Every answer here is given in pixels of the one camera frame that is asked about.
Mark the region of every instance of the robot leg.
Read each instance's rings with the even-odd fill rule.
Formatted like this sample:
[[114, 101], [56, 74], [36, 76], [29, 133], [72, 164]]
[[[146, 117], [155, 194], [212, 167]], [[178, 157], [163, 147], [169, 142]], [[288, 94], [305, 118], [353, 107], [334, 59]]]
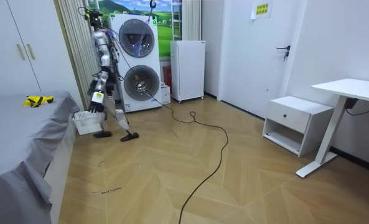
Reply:
[[118, 124], [128, 133], [125, 137], [121, 138], [121, 141], [129, 141], [132, 139], [136, 139], [139, 137], [138, 133], [132, 133], [129, 128], [128, 120], [126, 119], [126, 116], [124, 115], [123, 110], [115, 110], [115, 116], [114, 118], [118, 122]]
[[104, 112], [97, 113], [96, 114], [98, 119], [100, 120], [101, 124], [101, 131], [93, 134], [95, 138], [108, 138], [112, 136], [111, 131], [108, 131], [107, 128], [107, 113], [104, 110]]

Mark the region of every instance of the white nightstand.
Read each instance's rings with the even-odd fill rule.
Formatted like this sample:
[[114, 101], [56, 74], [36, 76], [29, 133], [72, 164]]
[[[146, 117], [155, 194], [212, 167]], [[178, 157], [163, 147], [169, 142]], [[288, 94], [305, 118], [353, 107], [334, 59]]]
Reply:
[[292, 96], [271, 100], [263, 137], [303, 156], [319, 148], [333, 110]]

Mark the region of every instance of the curtain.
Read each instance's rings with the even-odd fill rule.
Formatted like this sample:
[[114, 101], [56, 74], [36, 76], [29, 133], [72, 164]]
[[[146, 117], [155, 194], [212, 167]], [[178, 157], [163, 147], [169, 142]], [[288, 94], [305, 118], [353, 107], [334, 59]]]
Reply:
[[182, 1], [182, 40], [201, 40], [201, 0]]
[[82, 91], [86, 107], [88, 107], [90, 97], [87, 95], [87, 90], [93, 79], [91, 75], [99, 72], [100, 66], [95, 54], [92, 29], [83, 16], [78, 13], [78, 7], [87, 7], [87, 0], [85, 1], [58, 0], [58, 4], [67, 32], [73, 61], [77, 68], [80, 86], [82, 87], [80, 91]]

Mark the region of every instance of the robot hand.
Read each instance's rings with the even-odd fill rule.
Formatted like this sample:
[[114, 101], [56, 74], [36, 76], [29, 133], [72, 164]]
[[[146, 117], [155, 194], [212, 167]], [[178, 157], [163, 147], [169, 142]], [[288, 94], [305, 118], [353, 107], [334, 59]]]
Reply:
[[100, 91], [93, 92], [93, 94], [91, 95], [91, 101], [88, 111], [92, 113], [103, 112], [104, 111], [103, 99], [104, 93]]

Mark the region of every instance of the mini fridge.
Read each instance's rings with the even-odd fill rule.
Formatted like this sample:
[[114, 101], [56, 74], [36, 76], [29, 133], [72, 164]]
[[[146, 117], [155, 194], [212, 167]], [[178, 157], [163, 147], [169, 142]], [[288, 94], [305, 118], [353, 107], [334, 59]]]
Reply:
[[203, 99], [205, 44], [204, 40], [170, 42], [172, 97], [179, 103], [193, 98]]

